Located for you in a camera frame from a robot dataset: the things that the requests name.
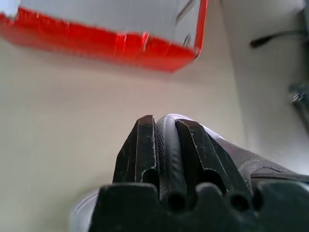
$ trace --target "metal object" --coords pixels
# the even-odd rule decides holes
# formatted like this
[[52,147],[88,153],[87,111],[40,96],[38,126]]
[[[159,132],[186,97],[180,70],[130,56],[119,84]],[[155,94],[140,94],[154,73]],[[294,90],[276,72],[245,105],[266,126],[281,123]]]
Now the metal object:
[[90,232],[308,231],[309,193],[300,184],[264,184],[252,196],[200,124],[179,119],[176,128],[187,194],[159,200],[155,123],[142,117],[118,154],[113,184],[100,189]]

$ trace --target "floor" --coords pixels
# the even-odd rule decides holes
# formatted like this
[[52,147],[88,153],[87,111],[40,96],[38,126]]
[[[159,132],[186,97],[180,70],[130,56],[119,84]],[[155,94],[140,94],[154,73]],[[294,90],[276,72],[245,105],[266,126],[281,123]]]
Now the floor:
[[222,0],[245,144],[294,171],[309,174],[309,137],[287,89],[308,75],[308,49],[299,37],[276,39],[256,50],[249,41],[304,28],[302,0]]
[[178,113],[246,147],[220,3],[201,56],[175,74],[13,46],[0,40],[0,231],[63,232],[69,210],[110,183],[135,121]]

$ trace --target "wire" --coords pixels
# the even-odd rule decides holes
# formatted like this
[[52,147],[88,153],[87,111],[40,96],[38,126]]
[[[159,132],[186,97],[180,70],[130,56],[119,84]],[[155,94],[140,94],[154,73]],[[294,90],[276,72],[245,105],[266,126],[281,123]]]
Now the wire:
[[267,36],[263,36],[260,37],[256,40],[252,40],[250,42],[250,47],[251,48],[258,48],[262,45],[265,45],[266,43],[268,43],[269,41],[281,37],[281,36],[289,36],[289,35],[307,35],[307,31],[306,30],[290,30],[290,31],[281,31],[281,32],[277,32],[274,34],[270,34]]

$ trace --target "black cable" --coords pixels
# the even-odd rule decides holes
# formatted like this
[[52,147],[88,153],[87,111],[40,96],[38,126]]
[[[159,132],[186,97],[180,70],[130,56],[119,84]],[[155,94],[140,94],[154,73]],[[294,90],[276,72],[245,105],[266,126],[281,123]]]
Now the black cable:
[[307,35],[307,31],[306,30],[291,30],[291,31],[281,31],[281,32],[277,32],[274,34],[270,34],[267,36],[263,36],[260,37],[256,40],[252,40],[250,42],[250,47],[251,48],[258,48],[266,43],[268,43],[269,41],[281,37],[281,36],[288,36],[288,35]]

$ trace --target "red box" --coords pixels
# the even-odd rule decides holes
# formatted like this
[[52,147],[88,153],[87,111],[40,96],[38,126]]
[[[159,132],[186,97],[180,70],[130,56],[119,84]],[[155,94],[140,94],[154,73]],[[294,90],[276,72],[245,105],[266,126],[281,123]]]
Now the red box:
[[199,2],[196,35],[194,41],[190,42],[191,46],[184,46],[146,31],[115,32],[51,16],[23,5],[18,6],[14,18],[0,14],[0,35],[18,45],[172,72],[199,55],[207,2],[208,0]]

